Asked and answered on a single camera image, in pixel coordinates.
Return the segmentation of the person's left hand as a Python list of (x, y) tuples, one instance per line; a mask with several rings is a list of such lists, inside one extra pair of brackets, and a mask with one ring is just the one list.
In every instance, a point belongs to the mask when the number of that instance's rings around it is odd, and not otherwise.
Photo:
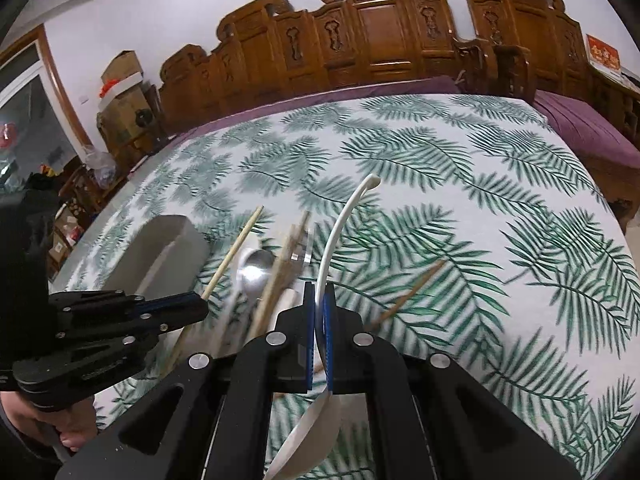
[(40, 426), (52, 426), (66, 448), (77, 451), (98, 434), (94, 397), (73, 404), (60, 412), (42, 412), (19, 392), (2, 391), (1, 406), (9, 423), (21, 434), (46, 443)]

